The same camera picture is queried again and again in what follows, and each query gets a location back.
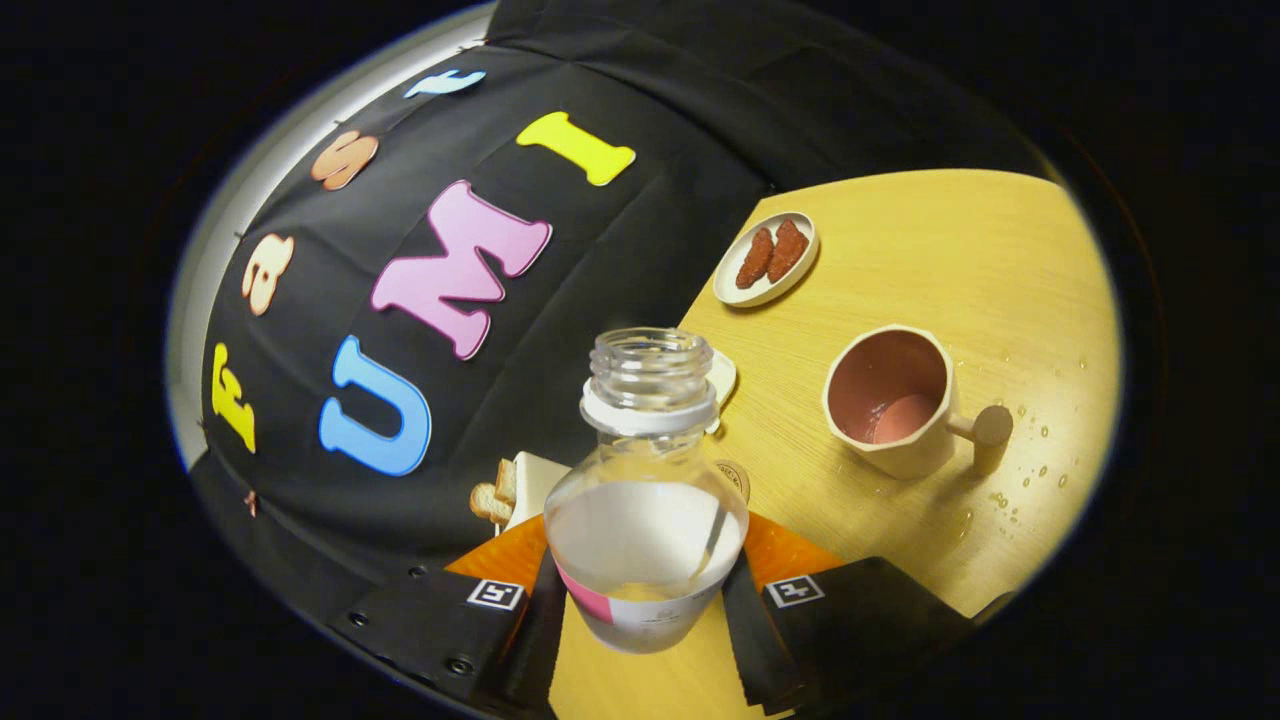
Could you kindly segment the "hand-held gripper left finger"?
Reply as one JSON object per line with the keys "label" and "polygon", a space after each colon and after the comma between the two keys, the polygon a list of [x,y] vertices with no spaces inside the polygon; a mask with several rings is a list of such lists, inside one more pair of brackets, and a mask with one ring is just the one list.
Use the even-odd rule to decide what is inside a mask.
{"label": "hand-held gripper left finger", "polygon": [[483,717],[550,717],[566,589],[536,515],[332,615],[384,667]]}

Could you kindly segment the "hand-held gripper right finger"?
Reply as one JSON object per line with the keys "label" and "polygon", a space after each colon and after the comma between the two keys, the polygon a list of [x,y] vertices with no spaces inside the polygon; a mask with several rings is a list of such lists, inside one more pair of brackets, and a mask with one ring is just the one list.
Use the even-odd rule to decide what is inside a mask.
{"label": "hand-held gripper right finger", "polygon": [[758,512],[722,593],[745,700],[768,714],[868,697],[977,626],[886,559],[844,560]]}

